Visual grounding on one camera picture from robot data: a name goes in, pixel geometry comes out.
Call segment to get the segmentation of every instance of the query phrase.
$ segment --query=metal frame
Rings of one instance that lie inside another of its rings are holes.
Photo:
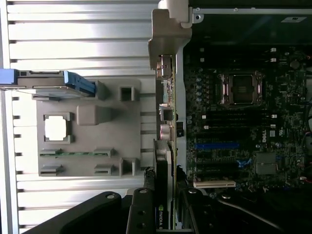
[[[195,8],[193,14],[207,15],[310,15],[312,9],[261,9],[261,8]]]
[[[1,15],[1,36],[2,36],[2,56],[3,68],[10,68],[10,47],[9,47],[9,25],[8,25],[8,12],[7,1],[0,1],[0,15]]]
[[[0,91],[0,190],[2,233],[19,233],[11,91]]]
[[[183,122],[183,129],[186,129],[186,91],[183,80],[183,47],[181,47],[176,55],[176,109],[179,114],[179,121]],[[176,147],[179,149],[177,157],[177,164],[181,165],[182,169],[186,171],[186,131],[184,136],[176,139]]]

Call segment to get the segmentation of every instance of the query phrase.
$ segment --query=motherboard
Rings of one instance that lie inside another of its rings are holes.
[[[254,192],[310,183],[303,176],[309,54],[288,46],[187,45],[187,178],[195,187]]]

